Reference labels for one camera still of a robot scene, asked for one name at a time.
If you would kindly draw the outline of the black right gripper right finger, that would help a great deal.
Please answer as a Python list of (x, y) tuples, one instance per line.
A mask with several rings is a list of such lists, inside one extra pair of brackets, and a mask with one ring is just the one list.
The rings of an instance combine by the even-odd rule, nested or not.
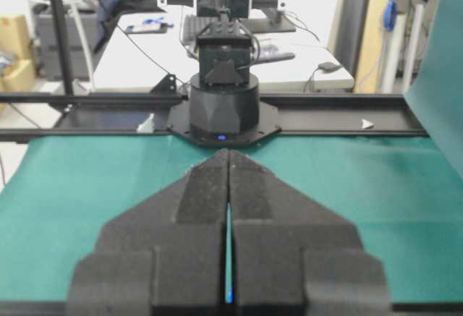
[(382, 262), (357, 227), (246, 155), (229, 154), (239, 315), (389, 315)]

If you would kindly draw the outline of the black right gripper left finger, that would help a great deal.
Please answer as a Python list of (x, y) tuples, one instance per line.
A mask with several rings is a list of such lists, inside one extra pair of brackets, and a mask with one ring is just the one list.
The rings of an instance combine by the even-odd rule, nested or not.
[(224, 307), (229, 151), (107, 221), (75, 267), (69, 315), (217, 315)]

